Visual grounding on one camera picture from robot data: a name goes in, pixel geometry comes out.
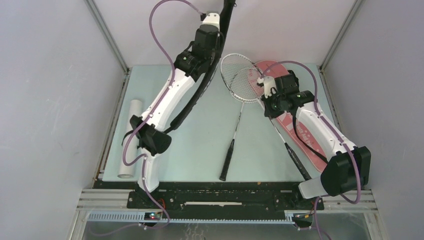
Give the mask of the pink sport racket bag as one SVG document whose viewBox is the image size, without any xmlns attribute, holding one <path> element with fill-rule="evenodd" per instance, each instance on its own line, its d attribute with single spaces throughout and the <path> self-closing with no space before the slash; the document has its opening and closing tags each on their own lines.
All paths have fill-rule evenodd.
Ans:
<svg viewBox="0 0 424 240">
<path fill-rule="evenodd" d="M 275 60 L 261 60 L 256 62 L 255 64 L 263 72 L 270 65 L 276 62 L 277 61 Z M 268 70 L 265 75 L 276 78 L 276 77 L 284 76 L 287 74 L 289 74 L 289 71 L 282 64 L 280 64 Z M 284 131 L 288 134 L 288 136 L 290 136 L 293 142 L 296 143 L 297 146 L 303 151 L 303 153 L 307 156 L 307 158 L 313 164 L 315 169 L 319 173 L 322 173 L 325 167 L 327 166 L 327 163 L 324 160 L 322 160 L 319 156 L 317 156 L 315 153 L 313 153 L 313 151 L 311 151 L 308 147 L 306 147 L 302 143 L 302 141 L 305 142 L 309 147 L 311 147 L 317 153 L 325 157 L 323 148 L 320 146 L 320 144 L 318 144 L 317 140 L 310 133 L 309 129 L 303 123 L 299 121 L 296 121 L 296 125 L 294 128 L 293 117 L 288 112 L 283 113 L 282 115 L 277 117 L 275 120 L 284 129 Z M 300 141 L 299 138 L 296 136 L 295 130 L 302 141 Z"/>
</svg>

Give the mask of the black racket bag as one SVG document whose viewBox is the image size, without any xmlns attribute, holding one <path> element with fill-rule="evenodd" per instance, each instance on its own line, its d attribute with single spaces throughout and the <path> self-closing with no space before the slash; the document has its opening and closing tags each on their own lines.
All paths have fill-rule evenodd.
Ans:
<svg viewBox="0 0 424 240">
<path fill-rule="evenodd" d="M 169 147 L 169 133 L 181 126 L 214 77 L 237 3 L 234 0 L 225 0 L 221 12 L 201 12 L 190 1 L 186 0 L 184 3 L 197 11 L 201 25 L 196 30 L 194 39 L 177 55 L 175 61 L 171 62 L 169 78 L 146 113 L 130 117 L 130 130 L 122 137 L 122 145 L 129 143 L 132 138 L 137 138 L 137 146 L 147 150 L 158 151 L 161 147 Z M 169 127 L 161 130 L 160 121 L 169 119 L 169 114 L 173 112 L 176 104 L 195 83 L 199 83 L 199 86 L 188 103 L 171 121 Z"/>
</svg>

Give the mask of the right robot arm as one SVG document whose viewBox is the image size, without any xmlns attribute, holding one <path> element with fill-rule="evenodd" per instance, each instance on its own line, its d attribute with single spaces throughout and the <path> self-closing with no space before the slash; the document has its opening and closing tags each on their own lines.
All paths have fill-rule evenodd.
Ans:
<svg viewBox="0 0 424 240">
<path fill-rule="evenodd" d="M 347 139 L 324 114 L 309 90 L 300 91 L 293 74 L 280 77 L 260 76 L 257 85 L 263 89 L 261 100 L 264 116 L 275 119 L 287 112 L 293 123 L 303 124 L 323 152 L 320 158 L 326 166 L 320 176 L 305 180 L 299 190 L 291 194 L 291 204 L 304 209 L 311 198 L 338 196 L 352 190 L 361 190 L 368 184 L 371 152 L 366 146 L 358 147 Z"/>
</svg>

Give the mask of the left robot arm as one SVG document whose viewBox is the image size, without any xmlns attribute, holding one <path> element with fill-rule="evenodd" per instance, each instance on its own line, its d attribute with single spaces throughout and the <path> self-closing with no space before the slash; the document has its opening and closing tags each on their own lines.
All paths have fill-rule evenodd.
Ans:
<svg viewBox="0 0 424 240">
<path fill-rule="evenodd" d="M 171 72 L 148 109 L 140 116 L 132 115 L 129 122 L 132 131 L 128 140 L 135 140 L 142 160 L 138 185 L 143 191 L 138 201 L 145 208 L 153 208 L 158 202 L 154 190 L 159 186 L 159 165 L 156 158 L 171 145 L 169 132 L 176 130 L 191 112 L 208 86 L 222 55 L 225 34 L 218 27 L 201 25 L 191 41 L 171 63 Z M 187 91 L 198 81 L 201 83 L 181 112 L 166 127 L 171 113 Z"/>
</svg>

